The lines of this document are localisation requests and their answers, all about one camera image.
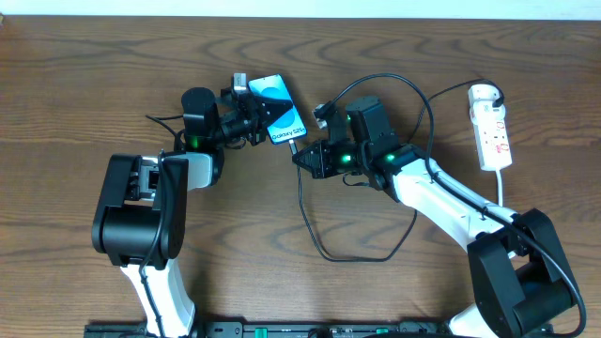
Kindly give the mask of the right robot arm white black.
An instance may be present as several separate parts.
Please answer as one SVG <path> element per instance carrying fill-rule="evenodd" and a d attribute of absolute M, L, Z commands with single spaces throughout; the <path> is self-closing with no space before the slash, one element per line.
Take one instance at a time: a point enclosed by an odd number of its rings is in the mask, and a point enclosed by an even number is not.
<path fill-rule="evenodd" d="M 376 97 L 351 102 L 344 115 L 328 102 L 314 116 L 329 137 L 296 153 L 295 164 L 316 179 L 366 176 L 369 187 L 423 214 L 466 251 L 475 302 L 448 321 L 452 335 L 549 337 L 551 319 L 583 306 L 546 214 L 496 205 L 400 143 Z"/>

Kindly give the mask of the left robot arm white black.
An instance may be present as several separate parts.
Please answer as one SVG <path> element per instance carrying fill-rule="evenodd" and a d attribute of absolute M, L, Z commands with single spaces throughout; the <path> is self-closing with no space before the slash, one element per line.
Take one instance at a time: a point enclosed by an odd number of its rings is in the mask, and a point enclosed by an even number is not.
<path fill-rule="evenodd" d="M 184 122 L 174 149 L 156 156 L 115 154 L 108 163 L 92 224 L 95 250 L 131 281 L 143 310 L 145 337 L 186 337 L 195 305 L 177 257 L 185 236 L 188 193 L 214 185 L 224 150 L 236 142 L 257 145 L 294 106 L 274 90 L 226 88 L 214 94 L 193 87 L 181 97 Z"/>

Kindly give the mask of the Samsung Galaxy smartphone blue screen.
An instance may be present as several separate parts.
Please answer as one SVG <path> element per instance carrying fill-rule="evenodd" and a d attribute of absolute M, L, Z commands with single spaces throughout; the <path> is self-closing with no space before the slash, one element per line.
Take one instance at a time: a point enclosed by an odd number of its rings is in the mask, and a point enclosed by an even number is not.
<path fill-rule="evenodd" d="M 307 129 L 280 74 L 251 80 L 248 85 L 264 106 L 267 132 L 273 144 L 307 135 Z"/>

